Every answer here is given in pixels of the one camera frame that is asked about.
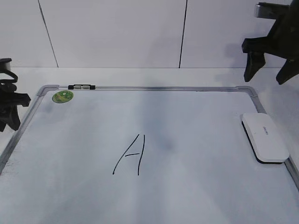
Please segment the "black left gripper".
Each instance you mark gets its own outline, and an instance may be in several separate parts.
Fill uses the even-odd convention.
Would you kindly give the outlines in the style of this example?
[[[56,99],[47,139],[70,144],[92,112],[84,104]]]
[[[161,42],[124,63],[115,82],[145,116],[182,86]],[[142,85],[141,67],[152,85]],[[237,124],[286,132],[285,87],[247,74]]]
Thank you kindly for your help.
[[[26,93],[5,92],[0,90],[0,131],[3,132],[6,126],[17,131],[20,127],[18,116],[18,105],[28,107],[31,98]]]

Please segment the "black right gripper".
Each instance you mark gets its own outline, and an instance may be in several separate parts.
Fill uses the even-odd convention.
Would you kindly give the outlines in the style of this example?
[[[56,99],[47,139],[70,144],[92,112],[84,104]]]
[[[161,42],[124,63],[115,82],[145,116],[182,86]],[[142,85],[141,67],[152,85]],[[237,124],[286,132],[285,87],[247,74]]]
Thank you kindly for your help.
[[[293,0],[289,11],[277,19],[264,37],[246,38],[242,51],[247,53],[244,81],[249,82],[266,64],[264,53],[287,59],[276,76],[284,84],[299,74],[299,2]]]

